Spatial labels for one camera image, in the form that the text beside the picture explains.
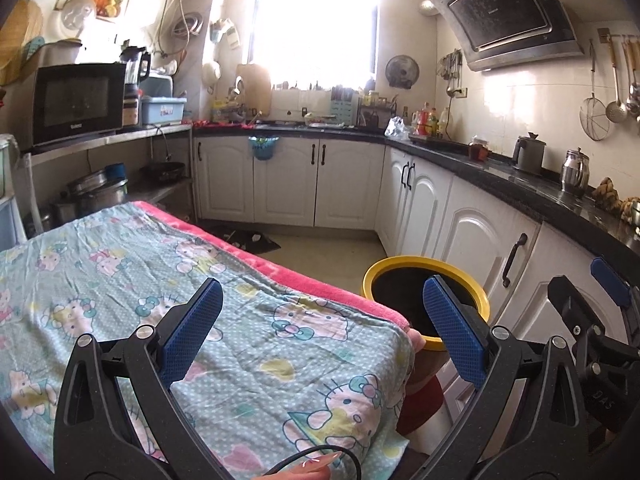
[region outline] metal bolt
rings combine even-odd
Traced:
[[[87,346],[90,342],[91,342],[92,337],[88,334],[82,334],[79,338],[78,338],[78,346]]]
[[[509,338],[509,331],[503,326],[494,327],[494,329],[491,330],[491,333],[496,339],[500,339],[502,341]]]
[[[136,337],[138,339],[146,339],[154,332],[154,328],[151,325],[143,325],[136,330]]]
[[[555,335],[551,340],[556,348],[566,348],[566,341],[562,339],[559,335]]]

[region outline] yellow bucket rim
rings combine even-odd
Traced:
[[[401,267],[429,269],[433,272],[437,272],[438,274],[442,274],[456,280],[460,285],[463,285],[466,288],[466,291],[471,295],[482,319],[487,322],[489,321],[489,299],[480,284],[464,270],[460,270],[448,263],[441,262],[440,260],[434,260],[433,258],[427,258],[425,256],[391,256],[376,262],[369,267],[369,270],[364,275],[364,279],[362,280],[362,295],[368,300],[376,301],[373,298],[373,293],[371,291],[373,282],[383,272],[399,269]],[[423,335],[422,338],[424,339],[424,350],[434,352],[444,352],[447,350],[442,339],[439,337]]]

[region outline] hello kitty tablecloth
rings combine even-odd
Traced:
[[[0,399],[43,462],[52,467],[76,338],[157,324],[207,276],[222,284],[222,313],[172,392],[230,473],[252,478],[297,450],[336,444],[362,459],[364,478],[386,480],[407,444],[395,427],[414,359],[398,325],[280,285],[134,204],[0,253]],[[126,384],[123,393],[144,449],[162,460]],[[334,480],[353,473],[348,458],[334,468]]]

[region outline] window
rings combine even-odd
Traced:
[[[357,88],[372,76],[378,0],[256,0],[249,62],[272,82]]]

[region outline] human hand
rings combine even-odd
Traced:
[[[253,480],[330,480],[329,464],[336,460],[342,452],[331,453],[320,458],[311,458],[297,466],[279,471],[276,474],[260,476]]]

